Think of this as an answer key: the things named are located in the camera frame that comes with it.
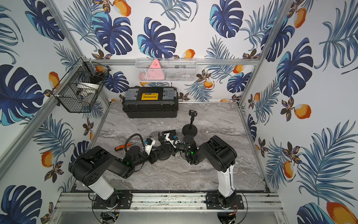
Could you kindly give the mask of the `black round stand base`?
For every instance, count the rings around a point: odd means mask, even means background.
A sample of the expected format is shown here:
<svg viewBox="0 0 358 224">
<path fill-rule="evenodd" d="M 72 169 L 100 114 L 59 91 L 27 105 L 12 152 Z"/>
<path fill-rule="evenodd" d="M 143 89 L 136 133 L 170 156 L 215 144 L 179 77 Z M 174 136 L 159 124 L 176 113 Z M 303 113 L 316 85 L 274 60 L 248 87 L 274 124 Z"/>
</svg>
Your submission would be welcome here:
<svg viewBox="0 0 358 224">
<path fill-rule="evenodd" d="M 165 149 L 161 149 L 158 152 L 157 158 L 160 161 L 165 161 L 168 160 L 171 157 L 171 152 L 169 149 L 165 148 Z"/>
</svg>

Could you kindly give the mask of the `black stand pole with clip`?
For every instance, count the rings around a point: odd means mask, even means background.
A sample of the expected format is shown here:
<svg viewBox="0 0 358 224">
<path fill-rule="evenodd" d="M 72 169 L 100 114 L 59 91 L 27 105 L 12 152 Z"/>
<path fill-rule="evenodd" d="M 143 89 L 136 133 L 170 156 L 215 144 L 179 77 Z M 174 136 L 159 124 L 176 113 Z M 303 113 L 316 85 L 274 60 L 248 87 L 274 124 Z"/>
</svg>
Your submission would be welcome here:
<svg viewBox="0 0 358 224">
<path fill-rule="evenodd" d="M 191 116 L 189 129 L 191 129 L 192 126 L 193 126 L 194 119 L 195 119 L 195 117 L 198 115 L 198 113 L 197 113 L 197 111 L 195 111 L 195 110 L 189 110 L 189 115 Z"/>
</svg>

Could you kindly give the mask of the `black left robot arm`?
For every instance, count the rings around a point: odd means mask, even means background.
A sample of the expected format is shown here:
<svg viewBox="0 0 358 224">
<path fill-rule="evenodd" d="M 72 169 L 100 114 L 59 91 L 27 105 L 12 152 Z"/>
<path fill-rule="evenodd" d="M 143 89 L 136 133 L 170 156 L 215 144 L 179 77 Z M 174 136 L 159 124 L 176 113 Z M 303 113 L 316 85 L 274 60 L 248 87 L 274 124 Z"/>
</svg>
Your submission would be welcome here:
<svg viewBox="0 0 358 224">
<path fill-rule="evenodd" d="M 155 147 L 155 140 L 144 138 L 136 133 L 130 136 L 122 146 L 123 159 L 118 158 L 100 146 L 89 149 L 79 155 L 69 165 L 69 171 L 82 184 L 90 188 L 104 201 L 116 201 L 115 189 L 105 180 L 103 174 L 110 171 L 124 179 L 136 172 L 136 167 L 146 162 L 154 164 L 164 154 L 164 149 Z"/>
</svg>

